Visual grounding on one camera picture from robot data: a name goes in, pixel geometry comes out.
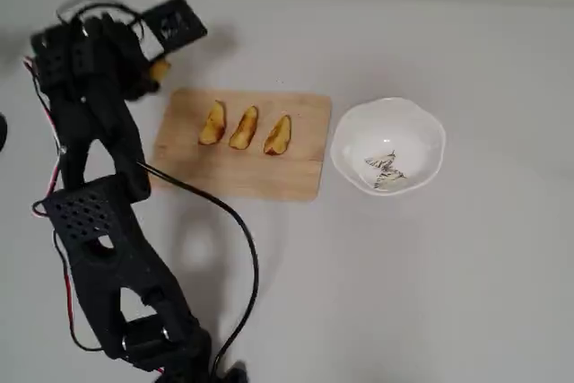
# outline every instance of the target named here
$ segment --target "black cable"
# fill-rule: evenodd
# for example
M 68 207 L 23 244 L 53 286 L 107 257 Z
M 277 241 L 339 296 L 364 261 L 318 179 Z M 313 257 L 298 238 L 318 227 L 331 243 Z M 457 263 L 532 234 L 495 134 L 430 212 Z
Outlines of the black cable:
M 64 252 L 60 249 L 60 246 L 57 245 L 57 235 L 56 230 L 52 231 L 52 241 L 54 242 L 54 248 L 57 251 L 57 255 L 60 257 L 62 261 L 62 270 L 64 272 L 64 281 L 65 281 L 65 298 L 67 304 L 67 311 L 68 311 L 68 326 L 70 328 L 70 336 L 72 337 L 72 341 L 74 344 L 78 346 L 80 349 L 84 350 L 85 352 L 101 352 L 103 349 L 101 347 L 86 347 L 75 335 L 74 329 L 74 312 L 72 310 L 72 297 L 71 297 L 71 287 L 70 287 L 70 275 L 68 274 L 68 264 L 65 261 Z
M 34 73 L 34 70 L 32 69 L 33 66 L 28 65 L 28 63 L 26 62 L 24 62 L 24 66 L 26 66 L 26 70 L 30 73 L 32 77 L 32 82 L 34 83 L 34 91 L 36 92 L 36 96 L 38 96 L 39 102 L 42 104 L 42 107 L 44 107 L 44 110 L 49 114 L 50 108 L 48 107 L 48 104 L 46 103 L 44 98 L 42 98 L 41 94 L 39 94 L 38 76 Z
M 195 195 L 201 196 L 202 198 L 207 199 L 211 203 L 219 206 L 222 210 L 224 210 L 231 217 L 233 217 L 233 219 L 235 219 L 235 221 L 237 222 L 237 224 L 240 226 L 241 230 L 245 234 L 246 240 L 248 241 L 249 252 L 251 253 L 251 258 L 252 258 L 252 262 L 253 262 L 253 289 L 251 291 L 251 297 L 249 298 L 249 303 L 245 309 L 245 312 L 243 313 L 243 317 L 241 318 L 241 320 L 239 321 L 236 328 L 233 330 L 233 332 L 231 333 L 231 335 L 229 336 L 227 341 L 223 344 L 222 348 L 220 349 L 219 352 L 217 352 L 217 354 L 215 355 L 215 357 L 213 359 L 213 365 L 212 365 L 212 370 L 210 373 L 210 379 L 214 380 L 217 377 L 217 369 L 218 369 L 219 364 L 222 360 L 222 357 L 228 351 L 228 349 L 233 344 L 233 342 L 235 341 L 235 339 L 237 338 L 237 336 L 239 335 L 239 333 L 241 332 L 243 327 L 248 322 L 249 316 L 251 315 L 251 312 L 253 311 L 253 308 L 255 307 L 255 303 L 257 300 L 257 292 L 259 290 L 259 259 L 257 257 L 255 242 L 253 241 L 253 237 L 251 236 L 251 232 L 249 231 L 248 226 L 245 224 L 245 222 L 243 221 L 241 216 L 233 208 L 231 208 L 229 205 L 225 204 L 222 200 L 211 195 L 210 193 L 205 192 L 204 190 L 201 190 L 200 188 L 193 187 L 193 186 L 189 185 L 188 183 L 184 183 L 183 181 L 178 180 L 177 178 L 173 178 L 172 176 L 166 174 L 165 172 L 162 172 L 162 171 L 154 168 L 153 166 L 148 165 L 144 161 L 137 161 L 136 163 L 139 166 L 141 166 L 142 168 L 144 168 L 145 170 L 147 170 L 149 173 L 155 175 L 158 178 L 163 179 L 164 181 L 167 181 L 168 183 L 172 184 L 173 186 L 183 188 L 184 190 L 191 192 Z
M 86 6 L 80 8 L 78 11 L 76 11 L 76 13 L 72 16 L 72 18 L 70 19 L 69 22 L 74 22 L 74 20 L 79 19 L 82 17 L 82 15 L 84 15 L 85 13 L 92 11 L 94 9 L 116 9 L 118 11 L 121 11 L 122 13 L 126 13 L 128 15 L 131 15 L 134 19 L 127 24 L 127 26 L 129 27 L 133 27 L 136 23 L 138 23 L 140 25 L 140 42 L 142 42 L 144 40 L 145 37 L 145 30 L 144 30 L 144 22 L 142 19 L 142 15 L 133 10 L 132 8 L 130 8 L 129 6 L 125 5 L 125 4 L 121 4 L 121 3 L 116 3 L 116 2 L 95 2 L 93 4 L 87 4 Z

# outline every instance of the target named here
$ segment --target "bowl rim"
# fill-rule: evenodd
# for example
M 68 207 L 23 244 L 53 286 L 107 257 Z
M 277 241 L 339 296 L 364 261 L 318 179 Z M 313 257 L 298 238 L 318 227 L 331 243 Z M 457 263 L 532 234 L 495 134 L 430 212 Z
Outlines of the bowl rim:
M 341 124 L 346 120 L 347 117 L 349 117 L 349 115 L 354 110 L 356 110 L 357 108 L 360 108 L 360 107 L 364 107 L 364 106 L 368 106 L 368 105 L 372 105 L 372 104 L 379 104 L 381 102 L 391 101 L 391 100 L 400 100 L 400 101 L 408 102 L 409 104 L 413 105 L 418 110 L 420 110 L 422 113 L 424 113 L 424 115 L 429 117 L 438 126 L 439 135 L 440 135 L 440 155 L 439 155 L 439 163 L 437 164 L 437 167 L 426 179 L 424 179 L 420 183 L 413 184 L 412 186 L 401 188 L 399 190 L 394 190 L 391 192 L 387 192 L 384 190 L 375 190 L 374 188 L 368 188 L 367 185 L 364 184 L 364 182 L 357 181 L 354 178 L 352 178 L 350 175 L 348 175 L 345 172 L 345 170 L 341 166 L 339 166 L 339 163 L 337 162 L 337 157 L 335 156 L 335 153 L 338 152 L 338 150 L 335 148 L 335 144 L 337 142 L 337 135 L 340 133 Z M 396 196 L 396 195 L 401 195 L 405 192 L 409 192 L 411 190 L 415 190 L 419 187 L 423 187 L 423 186 L 426 186 L 427 184 L 429 184 L 437 176 L 437 174 L 440 171 L 440 168 L 442 167 L 442 161 L 444 159 L 444 153 L 445 153 L 446 146 L 447 146 L 447 132 L 446 132 L 444 126 L 442 125 L 442 123 L 436 117 L 434 117 L 426 109 L 421 108 L 417 103 L 413 102 L 412 100 L 405 99 L 405 98 L 399 98 L 399 97 L 391 97 L 391 98 L 375 99 L 375 100 L 371 100 L 369 102 L 363 102 L 363 103 L 360 103 L 358 105 L 354 105 L 353 107 L 350 107 L 349 109 L 347 109 L 347 111 L 339 119 L 339 122 L 337 123 L 337 126 L 335 128 L 335 133 L 333 134 L 333 140 L 331 142 L 331 148 L 329 151 L 329 155 L 331 156 L 331 161 L 333 162 L 333 164 L 335 165 L 335 168 L 339 171 L 339 173 L 344 178 L 346 178 L 347 181 L 349 181 L 351 184 L 353 184 L 355 187 L 357 187 L 360 191 L 367 193 L 369 195 L 372 195 L 372 196 Z

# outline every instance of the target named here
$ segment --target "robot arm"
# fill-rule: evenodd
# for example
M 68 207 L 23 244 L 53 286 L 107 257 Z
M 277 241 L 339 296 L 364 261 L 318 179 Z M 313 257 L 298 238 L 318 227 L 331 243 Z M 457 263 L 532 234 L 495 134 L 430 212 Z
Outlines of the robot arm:
M 163 368 L 158 381 L 215 381 L 209 372 L 211 338 L 189 311 L 174 275 L 145 240 L 131 207 L 146 199 L 151 188 L 139 132 L 126 106 L 126 100 L 158 90 L 149 74 L 155 61 L 207 30 L 185 0 L 136 14 L 129 24 L 108 14 L 84 22 L 87 10 L 31 39 L 35 74 L 49 98 L 62 148 L 64 187 L 42 204 L 65 247 L 79 303 L 104 353 L 141 370 Z M 144 56 L 132 30 L 139 21 L 163 47 L 154 59 Z M 112 156 L 116 173 L 86 183 L 85 163 L 96 139 Z M 104 236 L 112 247 L 100 242 Z M 137 293 L 155 314 L 126 321 L 121 288 Z M 226 381 L 247 381 L 247 376 L 233 370 Z

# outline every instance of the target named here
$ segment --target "red wire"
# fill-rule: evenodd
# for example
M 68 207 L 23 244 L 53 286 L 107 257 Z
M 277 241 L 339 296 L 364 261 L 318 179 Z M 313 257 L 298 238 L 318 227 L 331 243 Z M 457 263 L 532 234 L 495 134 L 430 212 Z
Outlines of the red wire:
M 70 275 L 64 270 L 64 283 L 65 283 L 65 297 L 68 310 L 68 322 L 70 327 L 74 329 L 74 305 L 72 303 L 72 285 L 70 284 Z

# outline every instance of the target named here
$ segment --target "cutting board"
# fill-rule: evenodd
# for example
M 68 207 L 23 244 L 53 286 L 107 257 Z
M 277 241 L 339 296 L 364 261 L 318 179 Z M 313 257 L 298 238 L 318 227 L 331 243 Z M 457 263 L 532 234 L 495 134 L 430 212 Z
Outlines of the cutting board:
M 225 135 L 217 144 L 200 145 L 197 137 L 216 100 L 225 106 Z M 233 149 L 230 137 L 251 105 L 259 111 L 255 136 L 246 150 Z M 289 148 L 266 155 L 263 143 L 283 115 L 291 116 Z M 316 94 L 181 89 L 170 96 L 152 164 L 217 196 L 308 201 L 317 195 L 330 116 L 331 100 Z

